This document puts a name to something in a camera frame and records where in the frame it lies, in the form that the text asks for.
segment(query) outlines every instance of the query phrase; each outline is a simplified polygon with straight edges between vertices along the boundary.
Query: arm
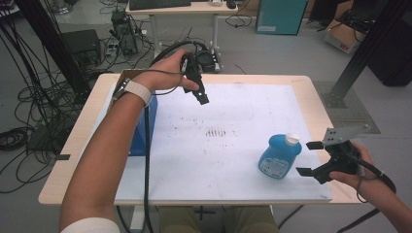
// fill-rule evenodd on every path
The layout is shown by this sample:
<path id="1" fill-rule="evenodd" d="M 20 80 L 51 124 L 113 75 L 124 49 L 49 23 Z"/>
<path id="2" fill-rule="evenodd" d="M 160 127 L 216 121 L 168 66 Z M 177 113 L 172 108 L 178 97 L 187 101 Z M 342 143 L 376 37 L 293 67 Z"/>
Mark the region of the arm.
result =
<path id="1" fill-rule="evenodd" d="M 152 69 L 179 73 L 185 50 L 177 50 Z M 181 85 L 190 90 L 199 86 L 180 75 L 145 72 L 133 79 L 150 91 Z M 115 220 L 113 204 L 128 157 L 133 132 L 145 103 L 125 93 L 106 114 L 88 143 L 69 183 L 60 211 L 59 230 L 87 217 Z"/>
<path id="2" fill-rule="evenodd" d="M 359 144 L 353 145 L 360 151 L 361 158 L 372 164 L 369 152 Z M 358 175 L 348 175 L 341 172 L 331 172 L 329 176 L 339 182 L 345 183 L 353 188 L 357 188 L 361 177 Z M 375 175 L 365 169 L 367 178 L 374 178 Z M 381 211 L 397 232 L 410 232 L 412 229 L 412 211 L 378 179 L 363 180 L 360 185 L 360 195 Z"/>

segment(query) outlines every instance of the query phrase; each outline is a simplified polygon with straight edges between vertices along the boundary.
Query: sleeve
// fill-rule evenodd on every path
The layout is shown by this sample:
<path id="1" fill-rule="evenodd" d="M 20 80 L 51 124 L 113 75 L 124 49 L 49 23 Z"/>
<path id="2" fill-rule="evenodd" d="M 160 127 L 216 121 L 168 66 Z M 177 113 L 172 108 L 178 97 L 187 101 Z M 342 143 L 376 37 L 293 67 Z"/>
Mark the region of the sleeve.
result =
<path id="1" fill-rule="evenodd" d="M 103 217 L 88 217 L 73 222 L 61 233 L 120 233 L 119 227 Z"/>

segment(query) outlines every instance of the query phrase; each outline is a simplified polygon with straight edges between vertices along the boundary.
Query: metal stand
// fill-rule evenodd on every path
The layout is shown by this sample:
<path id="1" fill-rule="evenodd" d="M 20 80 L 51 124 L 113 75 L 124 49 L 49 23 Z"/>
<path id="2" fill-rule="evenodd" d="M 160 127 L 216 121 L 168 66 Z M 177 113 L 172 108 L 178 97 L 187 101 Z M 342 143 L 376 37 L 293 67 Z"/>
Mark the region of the metal stand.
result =
<path id="1" fill-rule="evenodd" d="M 391 32 L 392 27 L 399 21 L 410 5 L 412 5 L 410 0 L 388 2 L 386 8 L 367 33 L 334 87 L 329 93 L 322 94 L 327 108 L 346 107 L 343 98 L 345 98 L 376 49 L 382 45 L 387 35 Z"/>

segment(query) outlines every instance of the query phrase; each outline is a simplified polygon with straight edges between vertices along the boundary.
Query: scribble marks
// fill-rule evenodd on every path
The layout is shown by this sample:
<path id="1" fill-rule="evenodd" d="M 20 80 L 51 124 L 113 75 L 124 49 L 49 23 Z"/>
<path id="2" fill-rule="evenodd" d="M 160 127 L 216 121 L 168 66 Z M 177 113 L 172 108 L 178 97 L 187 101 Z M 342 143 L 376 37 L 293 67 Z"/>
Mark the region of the scribble marks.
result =
<path id="1" fill-rule="evenodd" d="M 224 137 L 225 135 L 226 131 L 224 129 L 210 128 L 206 132 L 207 137 Z"/>

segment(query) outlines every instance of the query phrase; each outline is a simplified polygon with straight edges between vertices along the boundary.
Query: blue bottle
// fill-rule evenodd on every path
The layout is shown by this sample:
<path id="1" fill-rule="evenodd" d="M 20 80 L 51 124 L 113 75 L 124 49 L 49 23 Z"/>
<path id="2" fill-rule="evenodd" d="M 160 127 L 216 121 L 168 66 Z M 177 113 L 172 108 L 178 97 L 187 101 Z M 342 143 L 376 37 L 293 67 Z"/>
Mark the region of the blue bottle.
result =
<path id="1" fill-rule="evenodd" d="M 258 162 L 258 168 L 267 176 L 282 179 L 302 152 L 297 134 L 277 134 L 269 139 L 269 148 Z"/>

